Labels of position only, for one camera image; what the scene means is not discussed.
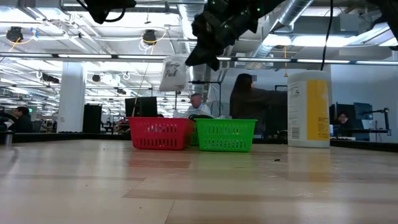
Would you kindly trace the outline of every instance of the white bag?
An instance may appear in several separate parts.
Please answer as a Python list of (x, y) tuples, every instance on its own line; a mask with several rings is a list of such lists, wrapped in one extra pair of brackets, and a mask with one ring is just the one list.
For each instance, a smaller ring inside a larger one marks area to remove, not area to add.
[(185, 88), (189, 78), (186, 59), (183, 55), (171, 55), (163, 60), (163, 78), (159, 91), (179, 91)]

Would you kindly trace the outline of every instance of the pillar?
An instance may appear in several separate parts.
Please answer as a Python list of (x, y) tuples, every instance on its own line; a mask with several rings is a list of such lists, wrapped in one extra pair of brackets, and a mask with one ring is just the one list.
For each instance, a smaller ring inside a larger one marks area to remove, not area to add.
[(83, 131), (86, 72), (81, 62), (64, 62), (62, 68), (57, 132)]

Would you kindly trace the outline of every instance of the fluorescent light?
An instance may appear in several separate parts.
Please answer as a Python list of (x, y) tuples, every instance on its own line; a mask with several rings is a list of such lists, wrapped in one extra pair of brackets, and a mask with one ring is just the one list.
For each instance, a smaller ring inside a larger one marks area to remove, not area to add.
[(229, 62), (230, 60), (232, 60), (231, 57), (217, 57), (217, 59), (222, 62)]
[(8, 87), (8, 88), (10, 89), (10, 91), (12, 91), (14, 93), (20, 93), (20, 94), (25, 94), (25, 95), (29, 94), (28, 91), (18, 88), (18, 87)]
[(2, 57), (52, 57), (51, 54), (0, 53)]
[(386, 62), (386, 61), (357, 61), (357, 65), (398, 65), (398, 62)]
[[(63, 7), (81, 7), (80, 4), (78, 3), (64, 3), (62, 5)], [(137, 4), (135, 7), (140, 7), (140, 8), (155, 8), (155, 7), (164, 7), (164, 5), (142, 5), (142, 4)], [(176, 6), (170, 6), (171, 9), (176, 9)]]
[(56, 106), (57, 105), (56, 103), (50, 103), (50, 102), (47, 102), (47, 101), (45, 102), (45, 104), (46, 105), (51, 105), (51, 106)]
[(283, 45), (288, 46), (292, 44), (292, 40), (290, 37), (283, 36), (283, 35), (275, 35), (275, 34), (268, 34), (268, 36), (262, 41), (263, 45)]
[[(322, 63), (321, 59), (297, 59), (298, 63)], [(350, 63), (349, 60), (325, 60), (325, 63)]]
[(292, 59), (289, 58), (237, 58), (239, 62), (284, 62), (289, 63)]
[(351, 61), (349, 60), (325, 60), (325, 63), (338, 63), (338, 64), (342, 64), (342, 63), (350, 63)]
[(112, 55), (94, 55), (94, 54), (59, 54), (62, 58), (112, 58)]
[(17, 84), (16, 82), (12, 81), (12, 80), (8, 80), (6, 78), (0, 78), (0, 82), (4, 82), (4, 83), (10, 83), (10, 84)]
[(120, 59), (152, 59), (152, 60), (163, 60), (167, 56), (158, 55), (118, 55)]
[[(324, 35), (297, 35), (293, 38), (292, 45), (303, 47), (323, 47), (326, 37)], [(341, 36), (329, 36), (328, 47), (344, 47), (349, 39)]]

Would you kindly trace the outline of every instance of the person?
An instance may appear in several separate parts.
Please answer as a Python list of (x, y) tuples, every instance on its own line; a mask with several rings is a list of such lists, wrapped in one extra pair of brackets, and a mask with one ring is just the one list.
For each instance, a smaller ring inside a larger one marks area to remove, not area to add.
[(207, 115), (211, 116), (210, 108), (202, 103), (202, 97), (200, 93), (194, 93), (191, 95), (191, 106), (188, 108), (185, 115), (188, 117), (190, 115)]
[(263, 135), (266, 109), (271, 105), (287, 105), (287, 92), (255, 88), (251, 75), (238, 75), (229, 100), (229, 115), (233, 119), (256, 119), (254, 134)]
[(344, 111), (341, 111), (338, 113), (338, 123), (340, 125), (341, 129), (352, 129), (353, 128), (353, 123), (352, 120), (348, 118), (347, 113)]
[(18, 120), (10, 126), (10, 130), (13, 130), (17, 133), (31, 133), (33, 131), (33, 124), (30, 119), (29, 109), (27, 107), (18, 106), (14, 110), (14, 116)]

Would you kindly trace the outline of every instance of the ceiling light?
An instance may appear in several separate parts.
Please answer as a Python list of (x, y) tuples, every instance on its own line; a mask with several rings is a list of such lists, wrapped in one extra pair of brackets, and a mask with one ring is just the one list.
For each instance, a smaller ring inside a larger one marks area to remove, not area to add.
[(284, 58), (237, 58), (239, 62), (284, 62), (289, 63), (292, 59)]
[(17, 87), (8, 87), (10, 89), (10, 91), (14, 92), (14, 93), (20, 93), (20, 94), (24, 94), (27, 95), (29, 94), (28, 91), (21, 89), (21, 88), (17, 88)]
[[(297, 35), (293, 38), (292, 45), (303, 47), (323, 47), (326, 38), (324, 35)], [(342, 36), (329, 36), (327, 47), (344, 47), (349, 39)]]
[(45, 102), (45, 104), (46, 105), (51, 105), (51, 106), (56, 106), (57, 105), (56, 103), (50, 103), (50, 102), (47, 102), (47, 101)]
[(8, 80), (6, 78), (0, 78), (0, 82), (4, 82), (4, 83), (10, 83), (10, 84), (17, 84), (16, 82), (12, 81), (12, 80)]
[(93, 75), (92, 80), (93, 80), (93, 82), (99, 82), (99, 81), (101, 81), (101, 77), (99, 75)]
[(288, 46), (292, 44), (292, 40), (288, 36), (268, 34), (268, 36), (262, 41), (263, 45), (283, 45)]
[(157, 55), (118, 55), (120, 59), (152, 59), (152, 60), (163, 60), (167, 56), (157, 56)]
[(357, 61), (356, 65), (398, 65), (398, 62), (386, 62), (386, 61)]
[(2, 57), (52, 57), (51, 54), (0, 53)]
[(13, 42), (19, 43), (24, 40), (24, 36), (22, 35), (22, 28), (21, 27), (11, 27), (10, 30), (6, 32), (6, 38)]
[[(297, 59), (297, 62), (299, 63), (322, 63), (321, 59)], [(350, 63), (349, 60), (325, 60), (325, 63), (337, 63), (337, 64), (343, 64), (343, 63)]]
[(94, 54), (59, 54), (61, 58), (112, 58), (112, 55), (94, 55)]

